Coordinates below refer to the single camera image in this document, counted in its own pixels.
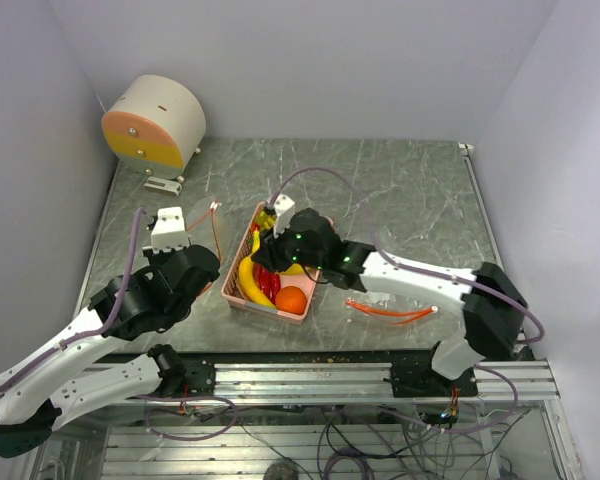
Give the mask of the yellow banana bunch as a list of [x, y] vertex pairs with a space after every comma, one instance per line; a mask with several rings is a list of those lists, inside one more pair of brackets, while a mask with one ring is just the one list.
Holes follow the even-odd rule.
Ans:
[[[252, 236], [255, 236], [255, 231], [259, 231], [262, 233], [263, 231], [269, 230], [274, 226], [275, 216], [268, 214], [265, 210], [259, 211], [254, 219], [252, 220], [250, 231], [252, 232]], [[304, 270], [302, 267], [295, 263], [292, 264], [287, 270], [282, 272], [282, 275], [291, 276], [291, 275], [302, 275]]]

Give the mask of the single yellow banana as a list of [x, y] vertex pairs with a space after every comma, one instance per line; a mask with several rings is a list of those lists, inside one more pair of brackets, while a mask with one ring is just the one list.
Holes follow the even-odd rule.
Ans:
[[238, 267], [238, 280], [241, 290], [251, 302], [267, 308], [275, 308], [275, 305], [261, 292], [254, 280], [253, 262], [250, 256], [246, 256], [241, 260]]

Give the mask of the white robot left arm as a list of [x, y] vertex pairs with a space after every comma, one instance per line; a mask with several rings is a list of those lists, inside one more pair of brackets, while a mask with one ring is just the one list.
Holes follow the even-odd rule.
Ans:
[[27, 453], [72, 421], [131, 397], [172, 397], [186, 368], [168, 344], [96, 373], [86, 368], [139, 336], [185, 320], [219, 276], [216, 254], [200, 245], [154, 254], [112, 279], [54, 338], [0, 374], [0, 457]]

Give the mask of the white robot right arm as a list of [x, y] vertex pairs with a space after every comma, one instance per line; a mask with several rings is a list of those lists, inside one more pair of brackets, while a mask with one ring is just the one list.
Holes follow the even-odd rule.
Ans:
[[319, 271], [342, 290], [405, 296], [459, 316], [459, 329], [434, 345], [420, 373], [422, 387], [435, 396], [483, 360], [510, 360], [527, 307], [496, 264], [471, 270], [406, 260], [341, 238], [326, 217], [310, 208], [294, 214], [284, 229], [265, 232], [252, 259], [270, 272], [299, 265]]

